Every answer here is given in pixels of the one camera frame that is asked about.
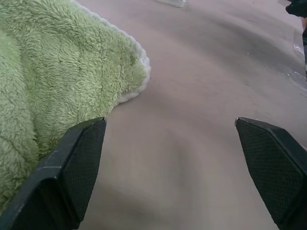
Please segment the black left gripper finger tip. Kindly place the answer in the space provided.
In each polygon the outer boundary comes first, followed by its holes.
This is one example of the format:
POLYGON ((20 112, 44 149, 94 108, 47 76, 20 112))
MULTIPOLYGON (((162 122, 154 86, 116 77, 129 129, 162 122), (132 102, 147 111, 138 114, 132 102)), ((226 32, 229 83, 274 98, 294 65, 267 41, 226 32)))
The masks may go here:
POLYGON ((307 16, 307 0, 291 0, 291 3, 286 6, 285 10, 298 17, 307 16))

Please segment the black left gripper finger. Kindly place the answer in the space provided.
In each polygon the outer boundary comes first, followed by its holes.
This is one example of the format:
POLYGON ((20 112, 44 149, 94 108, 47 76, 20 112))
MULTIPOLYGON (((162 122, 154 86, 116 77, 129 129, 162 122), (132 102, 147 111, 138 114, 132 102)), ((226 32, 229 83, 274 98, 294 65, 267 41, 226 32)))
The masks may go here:
POLYGON ((2 230, 76 230, 97 179, 106 120, 79 123, 44 157, 0 216, 2 230))
POLYGON ((281 230, 307 228, 307 151, 285 129, 238 117, 249 174, 281 230))

